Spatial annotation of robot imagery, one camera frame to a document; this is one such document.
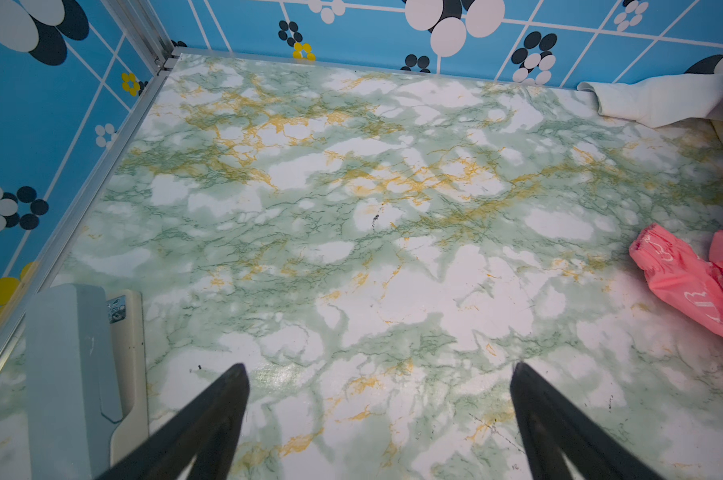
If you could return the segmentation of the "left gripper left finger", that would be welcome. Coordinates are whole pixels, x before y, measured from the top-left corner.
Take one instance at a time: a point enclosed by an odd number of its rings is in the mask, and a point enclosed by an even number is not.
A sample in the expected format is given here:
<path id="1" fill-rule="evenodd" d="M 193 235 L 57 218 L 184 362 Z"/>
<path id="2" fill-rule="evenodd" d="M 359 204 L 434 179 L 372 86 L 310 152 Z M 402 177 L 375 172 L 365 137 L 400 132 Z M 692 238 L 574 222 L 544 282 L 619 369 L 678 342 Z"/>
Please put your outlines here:
<path id="1" fill-rule="evenodd" d="M 235 364 L 103 479 L 225 479 L 233 464 L 250 394 Z"/>

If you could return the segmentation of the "white cream cloth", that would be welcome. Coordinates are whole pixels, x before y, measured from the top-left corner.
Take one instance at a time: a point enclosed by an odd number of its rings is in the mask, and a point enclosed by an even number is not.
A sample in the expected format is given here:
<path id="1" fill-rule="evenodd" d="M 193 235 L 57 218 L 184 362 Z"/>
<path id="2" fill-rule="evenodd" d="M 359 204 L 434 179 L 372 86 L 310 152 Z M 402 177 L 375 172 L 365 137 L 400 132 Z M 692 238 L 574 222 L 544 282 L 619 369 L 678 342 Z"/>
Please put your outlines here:
<path id="1" fill-rule="evenodd" d="M 723 122 L 723 75 L 681 74 L 635 84 L 581 82 L 597 97 L 599 114 L 659 128 L 686 119 Z"/>

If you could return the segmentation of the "white grey plastic device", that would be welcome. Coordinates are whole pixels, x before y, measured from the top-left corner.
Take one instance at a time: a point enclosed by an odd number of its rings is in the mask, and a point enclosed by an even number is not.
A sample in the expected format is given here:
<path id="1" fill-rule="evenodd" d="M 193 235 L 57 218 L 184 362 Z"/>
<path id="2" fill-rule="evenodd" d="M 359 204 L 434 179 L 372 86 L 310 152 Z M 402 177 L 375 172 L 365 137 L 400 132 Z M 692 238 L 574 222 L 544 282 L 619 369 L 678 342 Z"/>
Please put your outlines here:
<path id="1" fill-rule="evenodd" d="M 31 474 L 96 479 L 149 437 L 142 296 L 59 285 L 26 325 Z"/>

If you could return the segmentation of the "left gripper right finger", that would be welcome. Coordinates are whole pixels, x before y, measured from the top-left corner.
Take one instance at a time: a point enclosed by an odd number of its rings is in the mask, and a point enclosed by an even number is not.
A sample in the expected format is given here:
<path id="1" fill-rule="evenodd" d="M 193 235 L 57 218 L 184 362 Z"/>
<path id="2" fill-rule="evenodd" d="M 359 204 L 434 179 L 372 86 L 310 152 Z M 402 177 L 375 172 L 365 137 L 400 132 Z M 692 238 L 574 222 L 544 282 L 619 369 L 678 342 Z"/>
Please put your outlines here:
<path id="1" fill-rule="evenodd" d="M 659 479 L 525 362 L 513 368 L 511 401 L 535 479 Z"/>

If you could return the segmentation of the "pink bear print cloth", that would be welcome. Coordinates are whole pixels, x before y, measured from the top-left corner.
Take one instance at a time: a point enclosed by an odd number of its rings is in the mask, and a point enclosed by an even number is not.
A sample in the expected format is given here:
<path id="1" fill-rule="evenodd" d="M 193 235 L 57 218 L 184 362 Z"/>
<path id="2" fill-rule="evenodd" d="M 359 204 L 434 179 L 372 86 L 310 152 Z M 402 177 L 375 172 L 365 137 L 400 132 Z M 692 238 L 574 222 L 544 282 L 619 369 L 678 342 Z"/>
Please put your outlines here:
<path id="1" fill-rule="evenodd" d="M 653 294 L 723 338 L 723 230 L 713 236 L 708 260 L 657 224 L 639 234 L 629 255 Z"/>

